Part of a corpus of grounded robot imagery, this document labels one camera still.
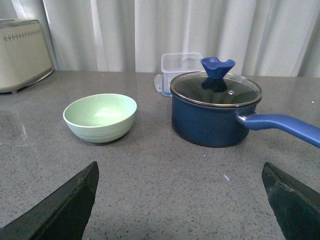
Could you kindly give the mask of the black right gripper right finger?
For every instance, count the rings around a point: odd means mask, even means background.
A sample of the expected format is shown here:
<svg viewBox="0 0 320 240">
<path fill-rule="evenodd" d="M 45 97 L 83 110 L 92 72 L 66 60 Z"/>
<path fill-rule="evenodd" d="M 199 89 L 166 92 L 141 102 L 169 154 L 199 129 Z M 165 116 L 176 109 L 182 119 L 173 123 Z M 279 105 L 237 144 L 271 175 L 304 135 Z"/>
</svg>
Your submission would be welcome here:
<svg viewBox="0 0 320 240">
<path fill-rule="evenodd" d="M 262 170 L 268 202 L 287 240 L 320 238 L 320 194 L 270 162 Z"/>
</svg>

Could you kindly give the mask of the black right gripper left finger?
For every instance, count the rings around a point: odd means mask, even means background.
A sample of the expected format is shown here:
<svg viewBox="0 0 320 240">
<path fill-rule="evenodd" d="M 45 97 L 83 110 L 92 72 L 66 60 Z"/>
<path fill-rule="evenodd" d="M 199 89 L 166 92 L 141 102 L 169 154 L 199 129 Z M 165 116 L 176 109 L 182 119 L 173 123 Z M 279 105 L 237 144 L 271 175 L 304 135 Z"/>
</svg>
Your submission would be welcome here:
<svg viewBox="0 0 320 240">
<path fill-rule="evenodd" d="M 80 240 L 99 182 L 93 161 L 40 203 L 0 230 L 2 240 Z"/>
</svg>

